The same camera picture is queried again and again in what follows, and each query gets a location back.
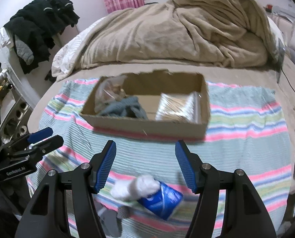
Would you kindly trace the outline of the dark grey sock pair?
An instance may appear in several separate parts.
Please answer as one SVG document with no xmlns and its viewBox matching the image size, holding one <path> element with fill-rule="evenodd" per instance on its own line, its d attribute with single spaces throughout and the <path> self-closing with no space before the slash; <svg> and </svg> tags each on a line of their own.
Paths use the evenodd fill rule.
<svg viewBox="0 0 295 238">
<path fill-rule="evenodd" d="M 105 235 L 120 237 L 122 235 L 122 220 L 128 219 L 131 216 L 130 207 L 121 206 L 115 211 L 99 202 L 94 202 L 94 205 Z"/>
</svg>

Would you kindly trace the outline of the white sock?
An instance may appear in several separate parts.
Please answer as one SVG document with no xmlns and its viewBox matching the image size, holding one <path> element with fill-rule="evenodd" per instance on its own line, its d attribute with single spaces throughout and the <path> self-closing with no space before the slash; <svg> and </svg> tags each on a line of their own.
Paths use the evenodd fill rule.
<svg viewBox="0 0 295 238">
<path fill-rule="evenodd" d="M 151 175 L 141 175 L 132 180 L 117 180 L 110 194 L 116 200 L 129 202 L 154 195 L 160 188 L 160 182 Z"/>
</svg>

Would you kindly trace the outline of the blue tissue pack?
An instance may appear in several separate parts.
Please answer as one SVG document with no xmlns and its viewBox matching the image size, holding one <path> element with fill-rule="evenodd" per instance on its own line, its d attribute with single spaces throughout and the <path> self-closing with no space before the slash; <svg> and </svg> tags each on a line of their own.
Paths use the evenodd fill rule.
<svg viewBox="0 0 295 238">
<path fill-rule="evenodd" d="M 147 198 L 137 200 L 144 208 L 167 221 L 183 201 L 183 194 L 161 182 L 160 189 Z"/>
</svg>

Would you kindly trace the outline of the grey-teal sock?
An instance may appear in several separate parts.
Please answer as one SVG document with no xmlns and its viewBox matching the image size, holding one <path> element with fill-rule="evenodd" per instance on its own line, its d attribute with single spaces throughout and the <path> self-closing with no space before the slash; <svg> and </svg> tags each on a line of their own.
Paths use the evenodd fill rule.
<svg viewBox="0 0 295 238">
<path fill-rule="evenodd" d="M 129 96 L 121 101 L 114 101 L 101 110 L 97 115 L 103 117 L 128 117 L 147 120 L 147 114 L 139 103 L 138 97 Z"/>
</svg>

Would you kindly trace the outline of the clear bag of snacks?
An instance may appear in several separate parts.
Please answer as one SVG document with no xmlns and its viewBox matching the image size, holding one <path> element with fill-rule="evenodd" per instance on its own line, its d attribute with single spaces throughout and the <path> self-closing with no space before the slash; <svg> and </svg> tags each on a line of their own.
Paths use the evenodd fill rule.
<svg viewBox="0 0 295 238">
<path fill-rule="evenodd" d="M 126 97 L 123 83 L 126 76 L 120 75 L 105 79 L 95 93 L 94 111 L 99 113 L 112 102 L 119 102 Z"/>
</svg>

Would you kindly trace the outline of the bag of cotton swabs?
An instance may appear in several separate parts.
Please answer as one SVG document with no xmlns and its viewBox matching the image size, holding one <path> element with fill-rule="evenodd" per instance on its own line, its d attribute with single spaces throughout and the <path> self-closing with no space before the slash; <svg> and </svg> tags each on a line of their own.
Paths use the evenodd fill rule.
<svg viewBox="0 0 295 238">
<path fill-rule="evenodd" d="M 195 91 L 189 94 L 162 93 L 155 119 L 200 124 L 202 122 L 200 100 L 201 95 Z"/>
</svg>

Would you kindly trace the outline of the striped pastel towel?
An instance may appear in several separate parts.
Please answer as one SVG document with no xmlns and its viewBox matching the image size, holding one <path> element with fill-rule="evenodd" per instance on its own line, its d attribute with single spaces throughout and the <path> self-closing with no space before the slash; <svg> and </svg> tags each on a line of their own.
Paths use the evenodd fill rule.
<svg viewBox="0 0 295 238">
<path fill-rule="evenodd" d="M 92 158 L 110 135 L 97 133 L 80 111 L 97 79 L 64 82 L 44 108 L 39 128 L 51 127 L 64 139 L 61 148 L 38 163 L 28 176 L 34 193 L 50 169 L 70 171 Z M 209 83 L 211 119 L 202 142 L 189 143 L 191 152 L 216 169 L 232 172 L 243 169 L 278 229 L 286 210 L 291 186 L 290 139 L 284 114 L 268 88 Z M 129 204 L 130 218 L 122 221 L 122 237 L 184 237 L 198 201 L 187 187 L 175 157 L 174 142 L 133 140 L 114 137 L 117 155 L 104 189 L 95 200 L 110 209 L 122 202 L 110 190 L 117 180 L 130 180 L 143 174 L 183 194 L 183 202 L 171 218 L 163 221 L 137 202 Z"/>
</svg>

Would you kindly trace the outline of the white floral quilt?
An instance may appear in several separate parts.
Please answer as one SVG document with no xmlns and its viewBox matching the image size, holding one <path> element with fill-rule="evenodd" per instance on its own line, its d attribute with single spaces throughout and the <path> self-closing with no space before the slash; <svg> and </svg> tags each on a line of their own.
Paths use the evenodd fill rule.
<svg viewBox="0 0 295 238">
<path fill-rule="evenodd" d="M 52 77 L 55 78 L 56 82 L 59 82 L 66 77 L 68 77 L 73 70 L 71 70 L 70 63 L 74 57 L 75 52 L 80 47 L 82 42 L 85 40 L 87 34 L 96 27 L 97 24 L 102 22 L 105 17 L 98 19 L 96 22 L 92 23 L 87 29 L 80 32 L 71 41 L 65 44 L 59 52 L 54 56 L 51 73 Z"/>
</svg>

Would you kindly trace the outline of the open cardboard box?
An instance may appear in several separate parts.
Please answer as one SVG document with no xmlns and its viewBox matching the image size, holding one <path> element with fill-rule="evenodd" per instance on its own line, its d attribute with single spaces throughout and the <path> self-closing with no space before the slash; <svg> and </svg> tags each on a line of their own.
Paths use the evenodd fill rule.
<svg viewBox="0 0 295 238">
<path fill-rule="evenodd" d="M 200 141 L 204 139 L 210 120 L 208 86 L 200 73 L 171 73 L 155 70 L 149 73 L 127 73 L 123 83 L 126 97 L 136 96 L 145 110 L 148 119 L 128 117 L 103 117 L 94 111 L 95 93 L 107 78 L 101 77 L 85 102 L 80 115 L 96 132 L 124 136 L 139 140 L 180 140 Z M 155 119 L 160 96 L 166 94 L 201 95 L 201 123 L 158 121 Z"/>
</svg>

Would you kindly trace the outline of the black hanging clothes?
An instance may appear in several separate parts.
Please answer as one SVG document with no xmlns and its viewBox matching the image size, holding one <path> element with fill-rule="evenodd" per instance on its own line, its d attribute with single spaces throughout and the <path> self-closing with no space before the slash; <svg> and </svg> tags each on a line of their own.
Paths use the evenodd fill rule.
<svg viewBox="0 0 295 238">
<path fill-rule="evenodd" d="M 48 61 L 55 46 L 53 37 L 78 21 L 71 0 L 34 0 L 18 10 L 4 28 L 11 34 L 23 73 Z"/>
</svg>

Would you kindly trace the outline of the tablet leaning on blanket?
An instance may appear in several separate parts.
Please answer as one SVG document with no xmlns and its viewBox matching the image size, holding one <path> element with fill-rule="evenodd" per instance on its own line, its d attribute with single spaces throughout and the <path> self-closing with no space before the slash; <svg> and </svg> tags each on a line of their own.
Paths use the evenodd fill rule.
<svg viewBox="0 0 295 238">
<path fill-rule="evenodd" d="M 277 84 L 280 82 L 281 72 L 283 68 L 283 62 L 284 62 L 284 56 L 285 56 L 285 46 L 281 39 L 279 39 L 279 58 L 276 63 L 276 81 Z"/>
</svg>

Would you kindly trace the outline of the beige plush blanket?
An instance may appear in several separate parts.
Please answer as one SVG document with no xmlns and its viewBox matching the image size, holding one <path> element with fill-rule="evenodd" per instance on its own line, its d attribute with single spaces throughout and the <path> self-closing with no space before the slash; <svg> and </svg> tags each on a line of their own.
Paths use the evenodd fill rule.
<svg viewBox="0 0 295 238">
<path fill-rule="evenodd" d="M 278 58 L 279 41 L 256 0 L 167 0 L 107 15 L 87 34 L 70 67 L 177 63 L 246 68 Z"/>
</svg>

